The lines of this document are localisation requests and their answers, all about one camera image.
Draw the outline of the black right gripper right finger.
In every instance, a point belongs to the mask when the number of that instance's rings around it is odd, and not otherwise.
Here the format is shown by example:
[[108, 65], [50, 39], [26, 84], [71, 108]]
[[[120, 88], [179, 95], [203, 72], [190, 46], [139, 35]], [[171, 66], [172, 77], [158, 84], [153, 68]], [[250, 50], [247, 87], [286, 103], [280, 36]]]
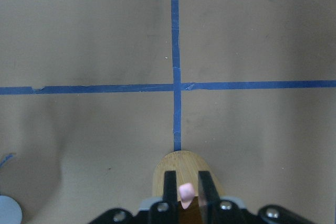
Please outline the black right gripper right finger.
[[219, 194], [209, 171], [198, 172], [198, 204], [208, 206], [219, 201]]

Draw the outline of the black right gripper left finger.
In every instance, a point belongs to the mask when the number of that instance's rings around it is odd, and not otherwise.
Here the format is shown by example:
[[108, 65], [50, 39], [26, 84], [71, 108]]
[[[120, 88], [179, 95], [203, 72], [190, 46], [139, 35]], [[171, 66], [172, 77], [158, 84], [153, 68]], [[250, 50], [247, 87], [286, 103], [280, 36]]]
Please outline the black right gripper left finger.
[[176, 171], [174, 170], [164, 173], [163, 201], [177, 203]]

